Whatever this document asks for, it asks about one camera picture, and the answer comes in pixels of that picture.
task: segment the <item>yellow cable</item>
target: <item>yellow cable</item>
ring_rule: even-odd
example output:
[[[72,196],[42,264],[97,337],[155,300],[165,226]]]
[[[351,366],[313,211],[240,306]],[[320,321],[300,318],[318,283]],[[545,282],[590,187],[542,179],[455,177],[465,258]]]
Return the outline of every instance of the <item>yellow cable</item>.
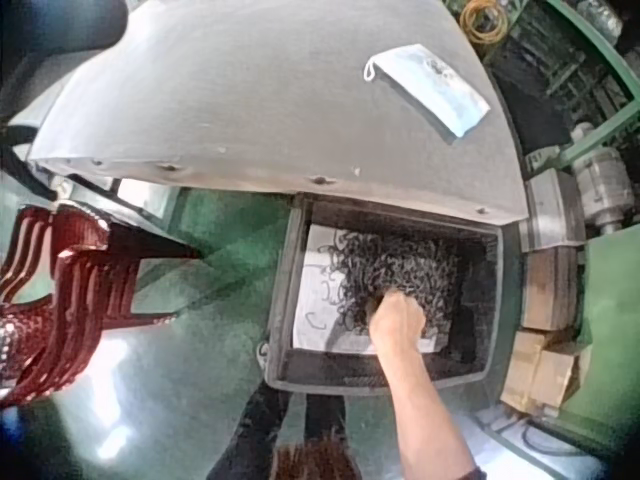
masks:
[[[495,27],[488,32],[480,32],[475,25],[480,16],[495,12]],[[469,0],[460,14],[460,28],[471,43],[491,45],[502,40],[509,31],[509,17],[496,0]]]

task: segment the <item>black cable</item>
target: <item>black cable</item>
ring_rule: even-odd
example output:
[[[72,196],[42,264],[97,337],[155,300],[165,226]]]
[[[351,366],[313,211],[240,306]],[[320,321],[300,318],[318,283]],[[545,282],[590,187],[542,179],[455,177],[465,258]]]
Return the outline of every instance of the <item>black cable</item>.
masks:
[[[395,288],[417,300],[439,333],[449,331],[458,295],[455,244],[414,235],[344,232],[320,250],[329,254],[330,271],[344,275],[336,305],[347,328],[366,331],[369,302]]]
[[[530,428],[531,428],[531,425],[526,425],[522,430],[522,443],[524,443],[527,448],[529,448],[530,450],[533,450],[536,453],[539,453],[541,455],[547,455],[549,457],[586,457],[588,456],[582,450],[578,450],[577,448],[558,450],[558,449],[550,449],[550,448],[536,445],[531,441],[531,439],[528,436]]]

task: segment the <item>white paper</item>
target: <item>white paper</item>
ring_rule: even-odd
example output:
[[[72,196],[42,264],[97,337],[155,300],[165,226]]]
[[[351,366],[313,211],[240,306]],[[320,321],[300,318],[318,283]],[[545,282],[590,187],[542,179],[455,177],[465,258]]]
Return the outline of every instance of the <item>white paper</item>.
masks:
[[[374,55],[365,66],[367,82],[375,78],[374,64],[458,138],[480,123],[490,110],[489,104],[473,87],[423,45],[406,45]]]
[[[330,272],[328,253],[318,249],[333,245],[344,230],[311,225],[293,323],[293,348],[317,352],[375,354],[368,335],[348,330],[338,314],[338,289],[344,279]],[[435,351],[437,331],[418,342],[422,353]]]

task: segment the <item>cardboard box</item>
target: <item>cardboard box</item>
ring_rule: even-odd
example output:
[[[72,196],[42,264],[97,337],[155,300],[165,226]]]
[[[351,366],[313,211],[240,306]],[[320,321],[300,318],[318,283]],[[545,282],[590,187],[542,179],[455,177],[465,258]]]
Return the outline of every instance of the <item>cardboard box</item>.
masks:
[[[500,400],[513,408],[534,413],[537,402],[531,398],[531,388],[543,350],[566,340],[570,332],[532,332],[521,330],[516,334],[509,371]]]
[[[530,398],[560,407],[584,383],[591,360],[591,347],[575,343],[544,350],[531,386]]]
[[[578,252],[557,247],[527,254],[522,326],[564,330],[575,321]]]

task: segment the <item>metal parts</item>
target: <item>metal parts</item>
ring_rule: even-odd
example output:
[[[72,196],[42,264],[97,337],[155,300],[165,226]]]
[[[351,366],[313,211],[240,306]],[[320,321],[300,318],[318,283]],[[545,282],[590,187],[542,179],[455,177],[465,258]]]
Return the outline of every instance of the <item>metal parts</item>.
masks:
[[[585,243],[580,192],[571,175],[547,170],[529,180],[525,189],[530,217],[519,225],[523,252]]]
[[[592,131],[593,125],[581,123],[571,136],[577,142]],[[634,206],[634,197],[618,151],[611,147],[595,148],[576,160],[572,168],[587,223],[605,235],[620,230],[625,213]]]

